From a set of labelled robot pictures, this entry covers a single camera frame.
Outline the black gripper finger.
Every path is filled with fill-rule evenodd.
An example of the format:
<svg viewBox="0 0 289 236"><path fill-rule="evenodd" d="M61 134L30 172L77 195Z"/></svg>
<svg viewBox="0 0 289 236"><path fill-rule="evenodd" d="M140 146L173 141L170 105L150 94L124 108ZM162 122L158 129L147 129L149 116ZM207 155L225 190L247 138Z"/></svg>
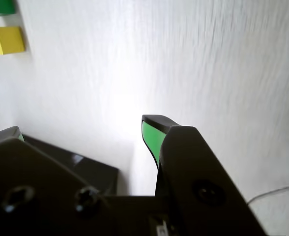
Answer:
<svg viewBox="0 0 289 236"><path fill-rule="evenodd" d="M106 236L97 190L20 139L0 131L0 236Z"/></svg>
<svg viewBox="0 0 289 236"><path fill-rule="evenodd" d="M168 199L170 220L180 235L265 235L197 128L143 115L142 138L158 169L155 195Z"/></svg>

